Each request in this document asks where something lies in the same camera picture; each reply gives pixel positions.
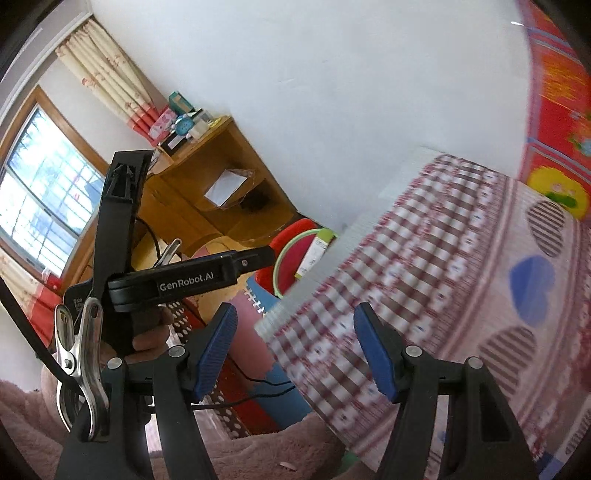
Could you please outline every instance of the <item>bed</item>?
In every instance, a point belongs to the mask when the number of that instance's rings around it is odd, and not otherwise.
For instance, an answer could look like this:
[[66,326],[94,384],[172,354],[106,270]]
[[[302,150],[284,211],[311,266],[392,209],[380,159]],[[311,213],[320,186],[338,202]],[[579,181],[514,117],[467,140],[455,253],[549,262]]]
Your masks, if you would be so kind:
[[[480,356],[550,479],[591,424],[590,245],[587,227],[526,185],[421,150],[256,330],[373,470],[397,407],[372,381],[353,308],[370,302],[438,358]],[[439,470],[446,408],[440,397],[427,478]]]

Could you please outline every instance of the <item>blue alarm clock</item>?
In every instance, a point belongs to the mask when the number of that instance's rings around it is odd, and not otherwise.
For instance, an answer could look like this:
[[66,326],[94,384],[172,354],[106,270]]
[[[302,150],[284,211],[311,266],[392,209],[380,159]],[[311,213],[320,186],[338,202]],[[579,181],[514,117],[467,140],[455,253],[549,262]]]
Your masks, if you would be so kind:
[[185,137],[189,131],[195,126],[195,122],[186,113],[177,119],[174,123],[174,132],[179,137]]

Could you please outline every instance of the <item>curtain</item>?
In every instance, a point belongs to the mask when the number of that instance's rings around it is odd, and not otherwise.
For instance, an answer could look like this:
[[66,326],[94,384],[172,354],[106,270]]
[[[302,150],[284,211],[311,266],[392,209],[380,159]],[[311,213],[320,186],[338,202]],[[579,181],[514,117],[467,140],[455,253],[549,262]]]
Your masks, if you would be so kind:
[[53,336],[53,311],[61,298],[38,282],[5,251],[0,250],[0,277],[46,346]]
[[90,19],[56,49],[57,57],[130,128],[152,141],[158,112],[134,65],[109,34]]

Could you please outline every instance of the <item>red cloth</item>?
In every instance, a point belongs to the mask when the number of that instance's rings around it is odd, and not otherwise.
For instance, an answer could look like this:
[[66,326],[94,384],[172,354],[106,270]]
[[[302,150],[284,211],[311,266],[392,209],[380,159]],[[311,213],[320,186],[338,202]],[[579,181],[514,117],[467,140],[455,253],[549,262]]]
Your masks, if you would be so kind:
[[152,143],[154,139],[150,138],[150,128],[158,120],[159,115],[154,105],[145,104],[142,105],[142,109],[144,110],[142,115],[134,115],[128,120],[127,125]]
[[53,337],[53,312],[60,303],[61,297],[59,295],[39,284],[37,299],[27,316],[45,346],[49,346]]
[[562,32],[518,0],[532,58],[530,127],[519,179],[591,223],[591,76]]

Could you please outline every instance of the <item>wooden cabinet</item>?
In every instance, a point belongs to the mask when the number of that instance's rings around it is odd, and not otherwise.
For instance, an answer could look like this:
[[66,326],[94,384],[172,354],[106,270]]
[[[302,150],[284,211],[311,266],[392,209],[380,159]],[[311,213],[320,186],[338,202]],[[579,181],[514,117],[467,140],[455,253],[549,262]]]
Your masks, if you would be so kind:
[[194,206],[159,176],[152,176],[146,181],[139,217],[166,243],[180,238],[183,241],[181,251],[187,255],[193,255],[207,242],[220,236],[219,231]]
[[[235,201],[231,206],[219,209],[204,195],[226,169],[249,170],[252,176],[232,195]],[[181,251],[191,257],[220,236],[244,247],[266,245],[295,214],[275,178],[227,116],[172,157],[161,152],[148,174],[138,216],[166,243],[180,238]],[[136,223],[133,245],[146,233],[146,228]],[[96,219],[89,222],[70,256],[59,293],[92,276],[95,234]]]
[[[198,142],[185,144],[172,157],[161,154],[166,168],[155,177],[170,188],[168,194],[184,199],[193,209],[187,214],[199,225],[206,221],[245,247],[266,245],[296,213],[231,117],[220,118]],[[251,176],[230,197],[230,206],[220,209],[204,195],[224,170],[234,169]]]

